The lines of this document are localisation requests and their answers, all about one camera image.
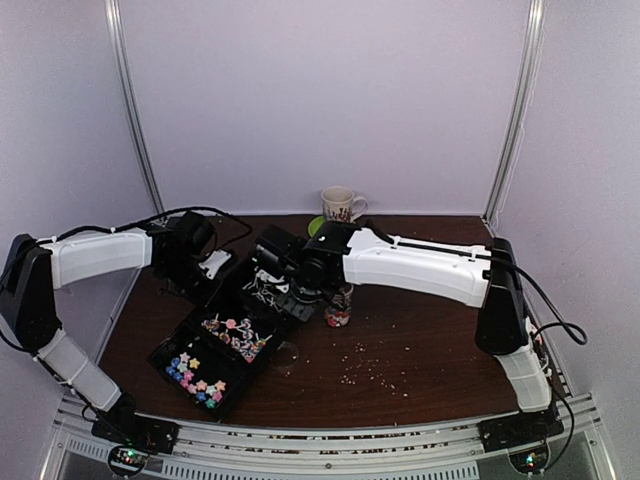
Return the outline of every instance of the wooden table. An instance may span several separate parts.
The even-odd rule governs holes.
[[[310,216],[249,217],[254,236],[270,223],[305,234]],[[222,237],[237,233],[214,220]],[[457,244],[487,244],[476,217],[374,217],[385,231]],[[118,320],[100,366],[133,394],[141,411],[210,420],[146,362],[191,311],[159,295],[144,271]],[[299,358],[288,371],[267,367],[225,423],[269,427],[363,427],[435,422],[517,409],[498,362],[478,350],[476,311],[452,300],[387,287],[360,286],[351,322],[327,326],[319,312],[290,337]]]

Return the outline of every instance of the small cup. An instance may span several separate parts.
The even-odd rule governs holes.
[[[369,209],[369,203],[362,195],[357,195],[346,187],[325,188],[322,198],[322,215],[326,220],[351,223],[360,218]],[[354,211],[355,204],[361,206]]]
[[[347,283],[333,296],[332,305],[324,310],[324,319],[331,328],[344,327],[351,320],[353,285]]]

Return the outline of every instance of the black box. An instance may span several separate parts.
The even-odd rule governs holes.
[[[271,290],[257,286],[250,262],[239,264],[207,307],[193,310],[149,363],[198,408],[221,420],[297,322],[277,307],[279,292]]]

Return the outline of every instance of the mug handle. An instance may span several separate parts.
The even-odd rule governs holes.
[[[363,205],[356,212],[353,208],[356,206],[356,203],[358,203],[358,202],[362,203]],[[362,215],[367,213],[367,210],[369,210],[369,202],[367,202],[367,199],[364,198],[362,195],[358,195],[357,197],[355,197],[353,199],[353,207],[352,207],[352,211],[351,211],[351,221],[353,222],[354,220],[357,220],[358,218],[360,218]]]

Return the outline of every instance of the black cable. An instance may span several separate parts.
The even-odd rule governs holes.
[[[553,461],[550,464],[548,464],[547,466],[544,467],[544,469],[543,469],[544,472],[546,472],[547,470],[550,470],[555,464],[558,463],[558,461],[565,454],[565,452],[569,448],[569,444],[571,443],[571,439],[573,438],[573,434],[575,432],[575,427],[576,427],[576,416],[574,415],[573,410],[571,409],[571,405],[569,405],[569,402],[567,402],[565,400],[565,398],[558,393],[558,391],[554,388],[553,385],[551,385],[551,391],[558,398],[558,400],[560,400],[562,403],[564,403],[564,406],[566,407],[567,411],[569,412],[569,417],[571,418],[571,426],[569,427],[569,436],[567,436],[567,441],[564,443],[564,446],[562,447],[562,450],[560,450],[560,453],[558,453],[558,455],[555,456],[555,458],[553,459]]]
[[[531,275],[529,275],[525,270],[523,270],[519,266],[515,265],[514,263],[509,262],[507,260],[504,260],[502,258],[486,257],[485,259],[500,263],[500,264],[506,266],[509,270],[513,270],[514,272],[517,272],[522,277],[524,277],[529,282],[529,284],[535,289],[535,291],[538,292],[538,295],[540,295],[540,298],[542,298],[544,303],[547,304],[547,307],[549,307],[549,310],[551,310],[551,313],[553,313],[553,315],[558,320],[554,326],[562,327],[564,329],[564,331],[567,333],[567,335],[569,335],[569,337],[571,337],[571,340],[576,342],[578,345],[586,345],[587,344],[588,338],[587,338],[587,333],[584,331],[584,329],[582,329],[582,327],[579,327],[578,325],[576,325],[574,323],[569,323],[564,319],[564,317],[562,316],[562,314],[560,313],[558,308],[553,304],[553,302],[547,296],[547,294],[544,292],[544,290],[542,290],[542,287],[540,285],[538,285],[538,283],[531,277]],[[547,328],[547,326],[543,325],[542,327],[540,327],[540,330],[545,330],[546,328]],[[573,332],[574,330],[576,332],[578,332],[580,334],[580,337],[582,337],[582,338],[578,337]]]
[[[581,332],[582,335],[585,335],[584,330],[579,325],[576,325],[575,323],[569,323],[569,322],[567,322],[566,325],[569,328],[572,328],[572,329],[574,329],[576,331]],[[548,330],[550,328],[562,327],[562,326],[563,326],[563,324],[560,323],[560,322],[547,323],[546,325],[543,325],[542,327],[540,327],[540,328],[538,328],[536,330],[536,333],[533,335],[533,339],[535,340],[536,338],[538,338],[540,336],[540,334],[542,332],[544,332],[545,330]]]
[[[116,445],[115,447],[113,447],[110,451],[109,454],[107,455],[107,465],[109,467],[109,470],[111,470],[112,473],[114,473],[115,475],[117,475],[118,477],[122,477],[123,474],[121,474],[120,472],[115,471],[112,467],[111,467],[111,463],[110,460],[114,457],[116,457],[115,452],[117,450],[120,450],[122,448],[128,448],[127,445]],[[140,472],[142,472],[142,470],[144,470],[144,467],[147,466],[147,463],[149,462],[149,456],[147,455],[147,458],[145,459],[145,461],[143,463],[141,463],[135,470],[132,470],[131,472],[127,471],[126,474],[124,474],[124,478],[131,478],[131,477],[135,477],[136,475],[138,475]]]
[[[201,206],[195,206],[195,207],[182,207],[182,208],[174,208],[172,210],[167,210],[164,213],[159,213],[157,215],[153,215],[151,217],[145,218],[144,220],[139,220],[137,222],[132,222],[132,223],[128,223],[126,225],[122,225],[121,227],[117,227],[115,229],[116,232],[124,232],[125,230],[131,230],[132,228],[138,228],[146,223],[149,222],[153,222],[156,220],[160,220],[163,218],[168,217],[169,215],[173,215],[175,213],[186,213],[186,212],[194,212],[194,211],[202,211],[202,212],[213,212],[216,213],[222,217],[226,217],[229,220],[233,220],[234,222],[242,225],[245,228],[245,232],[241,233],[239,235],[236,235],[235,237],[227,240],[225,243],[223,243],[220,248],[224,248],[227,245],[230,245],[234,242],[237,242],[238,240],[241,240],[243,238],[248,237],[249,235],[251,235],[253,233],[253,227],[251,225],[249,225],[247,222],[245,222],[244,220],[242,220],[239,217],[236,217],[235,215],[232,215],[230,213],[227,213],[223,210],[220,210],[218,208],[215,207],[201,207]]]
[[[80,413],[80,415],[82,416],[82,419],[85,422],[95,423],[95,420],[91,420],[91,419],[89,419],[89,418],[84,416],[84,414],[87,413],[87,410],[89,410],[89,405],[85,405],[84,408],[82,409],[82,412]]]
[[[399,247],[417,248],[417,249],[420,249],[420,250],[430,250],[430,251],[440,252],[440,253],[448,253],[448,254],[451,254],[451,255],[458,255],[458,256],[461,256],[461,257],[468,257],[468,258],[472,258],[474,256],[470,252],[456,250],[456,249],[453,249],[453,248],[435,247],[435,246],[432,246],[432,245],[424,245],[424,244],[417,244],[417,243],[399,242],[398,246]],[[542,300],[547,304],[547,307],[549,307],[549,310],[551,310],[551,313],[553,313],[554,317],[556,317],[556,319],[558,320],[557,322],[554,322],[553,325],[554,326],[558,326],[558,327],[562,327],[564,329],[564,331],[567,333],[567,335],[569,335],[571,340],[576,342],[578,345],[586,345],[587,344],[588,338],[587,338],[587,333],[584,331],[584,329],[582,329],[582,327],[576,325],[575,323],[567,322],[564,319],[564,317],[562,316],[562,314],[560,313],[560,311],[558,310],[558,308],[553,304],[551,299],[544,292],[542,287],[540,285],[538,285],[538,282],[536,282],[533,279],[533,277],[531,275],[529,275],[524,269],[520,268],[518,265],[514,264],[513,262],[510,262],[508,260],[504,260],[502,258],[495,257],[495,256],[475,255],[475,258],[478,258],[480,260],[489,260],[490,262],[498,263],[498,264],[502,265],[503,267],[505,267],[507,270],[511,270],[511,271],[516,272],[519,275],[521,275],[535,289],[535,291],[538,293],[538,295],[540,295],[540,298],[542,298]],[[538,331],[541,331],[543,329],[546,329],[546,328],[543,326]],[[573,332],[574,330],[580,334],[580,337],[578,337]]]

